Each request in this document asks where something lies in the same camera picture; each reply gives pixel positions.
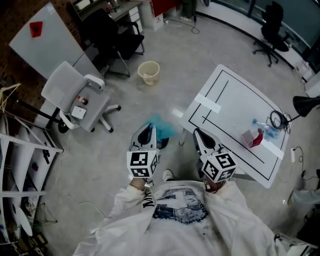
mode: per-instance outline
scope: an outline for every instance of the gray office chair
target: gray office chair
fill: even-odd
[[[104,92],[104,88],[103,80],[90,74],[82,76],[64,61],[49,77],[41,95],[60,109],[59,115],[69,129],[82,127],[92,132],[100,120],[112,133],[114,130],[103,118],[103,114],[111,110],[120,110],[121,106],[108,106],[110,97]],[[84,105],[77,96],[84,97],[88,103]],[[75,107],[86,110],[83,119],[71,115]]]

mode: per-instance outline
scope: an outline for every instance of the white jacket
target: white jacket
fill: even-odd
[[[137,251],[156,208],[153,193],[172,186],[205,186],[198,181],[170,181],[143,191],[122,188],[108,218],[79,243],[74,256],[130,256]],[[232,256],[284,256],[273,232],[247,207],[234,181],[216,194],[205,192],[205,207]]]

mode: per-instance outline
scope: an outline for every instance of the beige bucket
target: beige bucket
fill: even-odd
[[[138,67],[138,74],[148,86],[154,86],[159,80],[160,66],[154,61],[146,61]]]

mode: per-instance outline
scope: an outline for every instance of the gray floor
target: gray floor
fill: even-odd
[[[165,24],[157,32],[145,31],[146,53],[131,60],[131,78],[106,76],[112,103],[122,105],[121,111],[106,117],[113,125],[112,134],[100,123],[93,133],[81,128],[72,131],[71,136],[70,132],[56,133],[65,153],[56,158],[45,188],[48,194],[43,197],[58,220],[44,228],[54,255],[71,255],[79,241],[104,218],[92,204],[83,202],[94,203],[107,216],[116,192],[129,183],[126,150],[132,134],[154,113],[160,113],[181,132],[173,110],[187,109],[218,64],[256,86],[284,112],[295,115],[292,98],[303,96],[304,86],[285,63],[280,61],[269,68],[266,56],[252,54],[253,40],[228,26],[200,17],[197,27],[201,31],[198,35],[179,23]],[[161,68],[160,81],[153,87],[144,85],[136,72],[139,64],[147,60],[158,62]],[[290,148],[303,148],[306,177],[314,176],[319,166],[319,124],[316,109],[294,121],[284,159],[270,189],[253,181],[238,183],[252,211],[275,232],[294,235],[309,209],[284,203],[292,189],[301,186],[302,165],[298,160],[291,163]],[[69,153],[65,157],[69,136]],[[59,172],[62,157],[65,158]],[[178,146],[178,138],[170,139],[161,151],[155,182],[165,168],[192,179],[196,158],[190,136],[183,147]],[[317,182],[311,179],[304,185],[314,189]]]

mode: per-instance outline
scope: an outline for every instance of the black office chair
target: black office chair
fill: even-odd
[[[134,26],[138,34],[122,33],[118,34],[119,25],[128,27]],[[94,43],[99,51],[100,57],[107,59],[121,59],[127,73],[112,73],[130,77],[130,71],[125,60],[129,60],[133,54],[143,55],[145,48],[143,45],[144,36],[140,34],[136,22],[121,22],[117,24],[104,9],[99,9],[90,14],[82,23],[88,39]],[[136,52],[139,46],[142,46],[142,52]]]
[[[285,32],[286,35],[281,38],[278,35],[281,25],[281,21],[284,17],[284,9],[280,4],[276,2],[272,2],[272,5],[267,5],[265,8],[265,12],[262,12],[262,18],[265,20],[265,24],[261,28],[261,32],[263,37],[272,45],[272,48],[267,44],[261,42],[260,40],[254,41],[254,45],[259,45],[261,49],[253,51],[253,54],[258,52],[265,53],[268,56],[269,64],[271,67],[272,60],[271,57],[275,59],[275,63],[278,63],[279,60],[275,54],[275,49],[281,52],[288,52],[289,48],[286,45],[285,41],[288,38],[292,38],[288,32]]]

